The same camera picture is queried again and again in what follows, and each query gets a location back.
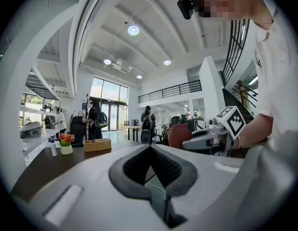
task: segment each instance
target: staircase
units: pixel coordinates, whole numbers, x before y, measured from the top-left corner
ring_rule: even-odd
[[[244,105],[234,95],[232,95],[226,89],[223,89],[223,94],[225,99],[225,105],[238,107],[246,124],[250,123],[254,119],[254,117],[250,114],[248,109],[245,108]]]

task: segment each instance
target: glass door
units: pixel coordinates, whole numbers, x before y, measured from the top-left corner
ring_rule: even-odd
[[[102,107],[101,107],[101,111],[106,114],[108,122],[110,120],[109,110],[110,110],[110,105],[106,104],[106,103],[103,103]],[[109,131],[109,126],[110,126],[110,122],[109,122],[109,125],[105,128],[102,128],[101,131]]]
[[[116,131],[117,130],[117,113],[118,113],[118,106],[110,104],[110,122],[109,122],[109,131]]]

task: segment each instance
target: table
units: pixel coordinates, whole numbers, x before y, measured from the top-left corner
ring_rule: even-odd
[[[135,130],[136,130],[136,141],[138,141],[138,130],[141,129],[141,126],[124,126],[128,129],[128,140],[130,140],[130,129],[133,129],[133,141],[135,141]]]
[[[11,195],[17,196],[29,203],[31,198],[47,183],[59,177],[71,169],[76,164],[83,162],[95,156],[100,156],[120,149],[140,145],[135,141],[124,141],[112,144],[112,148],[108,150],[96,152],[84,152],[83,147],[73,148],[70,155],[62,155],[60,149],[57,148],[57,156],[53,157],[51,148],[44,148],[32,163],[24,170],[16,184],[14,185]],[[155,175],[150,167],[146,176],[148,182]]]

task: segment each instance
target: white shelf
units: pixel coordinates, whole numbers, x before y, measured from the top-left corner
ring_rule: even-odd
[[[43,141],[46,141],[48,138],[54,136],[58,132],[59,130],[57,129],[42,128],[40,137],[21,139],[22,151],[24,156],[30,154],[35,148],[41,145]]]
[[[28,107],[25,107],[25,106],[21,106],[20,111],[34,113],[34,114],[47,115],[47,116],[59,116],[59,114],[56,114],[56,113],[50,113],[50,112],[46,112],[46,111],[35,110],[35,109],[28,108]]]

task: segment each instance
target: camera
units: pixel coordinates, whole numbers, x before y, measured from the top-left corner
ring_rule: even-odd
[[[183,17],[189,20],[193,15],[193,6],[191,0],[179,0],[177,3]]]

